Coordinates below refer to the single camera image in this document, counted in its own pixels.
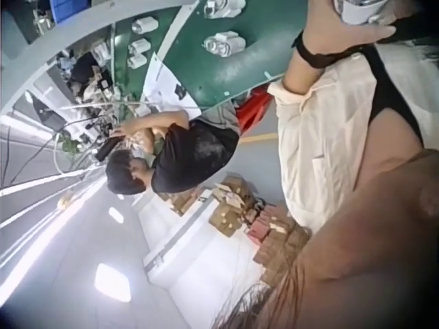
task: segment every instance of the desk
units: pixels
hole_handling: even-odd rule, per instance
[[[283,74],[305,26],[307,0],[251,0],[233,19],[208,20],[201,1],[163,62],[202,107],[221,103]],[[201,47],[217,32],[237,32],[247,49],[219,58]]]
[[[115,36],[115,85],[121,87],[123,95],[131,94],[138,101],[142,95],[143,83],[151,56],[162,44],[169,26],[180,8],[167,8],[157,12],[149,12],[140,16],[131,17],[116,23]],[[158,21],[158,28],[152,32],[138,35],[131,30],[132,22],[143,17],[152,16]],[[148,59],[148,64],[132,70],[126,64],[129,58],[128,45],[136,40],[146,38],[151,43],[151,49],[143,55]]]

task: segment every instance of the stacked boxes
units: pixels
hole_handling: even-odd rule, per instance
[[[241,215],[236,212],[234,207],[225,202],[221,202],[215,209],[209,223],[228,238],[242,226]]]
[[[234,176],[227,176],[221,184],[216,184],[212,194],[219,201],[219,206],[209,223],[231,237],[241,228],[247,210],[253,207],[253,194],[245,180]]]
[[[212,194],[219,202],[225,202],[241,214],[254,205],[254,196],[247,182],[235,176],[227,176],[221,184],[216,184]]]
[[[253,258],[265,267],[261,281],[275,287],[309,240],[306,229],[288,216],[286,207],[267,205],[256,221],[268,223],[269,233]]]
[[[183,216],[188,209],[197,201],[203,192],[201,186],[197,186],[181,193],[158,193],[158,196],[179,216]]]

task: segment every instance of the gray floor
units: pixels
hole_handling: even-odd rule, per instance
[[[275,108],[270,106],[262,122],[245,136],[269,134],[276,131]],[[244,178],[250,183],[254,193],[267,202],[277,204],[284,200],[277,140],[239,145],[228,165],[211,177],[206,185],[213,186],[215,182],[221,182],[228,174]]]

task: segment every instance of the fluorescent light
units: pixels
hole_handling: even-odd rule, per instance
[[[110,214],[110,216],[112,218],[114,218],[117,223],[120,223],[120,224],[123,223],[123,216],[122,216],[122,214],[119,211],[117,211],[116,209],[114,209],[113,207],[108,209],[108,214]]]
[[[131,300],[130,282],[122,273],[105,264],[99,264],[96,271],[95,288],[121,302]]]
[[[11,128],[20,130],[21,132],[24,132],[31,136],[39,137],[41,139],[44,139],[45,141],[52,138],[52,134],[50,134],[49,132],[45,132],[44,130],[32,127],[31,125],[28,125],[15,118],[9,117],[8,115],[2,115],[0,117],[0,123],[7,125]]]
[[[25,91],[25,98],[28,103],[32,104],[34,102],[34,100],[32,99],[32,95],[29,93],[29,91]]]
[[[47,95],[48,93],[50,93],[54,88],[52,86],[50,86],[48,89],[46,89],[46,91],[43,93],[43,96]]]
[[[18,261],[17,265],[12,269],[9,276],[0,286],[0,308],[5,304],[6,300],[11,296],[21,280],[25,277],[32,265],[41,256],[48,244],[53,240],[55,235],[67,224],[67,222],[78,213],[85,201],[90,199],[105,184],[106,178],[101,178],[92,187],[83,194],[79,199],[73,202],[65,211],[55,218],[46,228],[46,230],[38,236],[34,243],[27,249],[23,257]]]

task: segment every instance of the hand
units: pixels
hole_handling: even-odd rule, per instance
[[[377,42],[395,31],[393,26],[347,25],[335,11],[333,0],[309,0],[303,43],[311,53],[327,55]]]
[[[112,133],[111,137],[120,137],[120,136],[127,136],[131,137],[136,132],[138,132],[141,127],[139,127],[139,120],[138,119],[130,119],[125,122],[123,122],[118,128],[116,128]]]

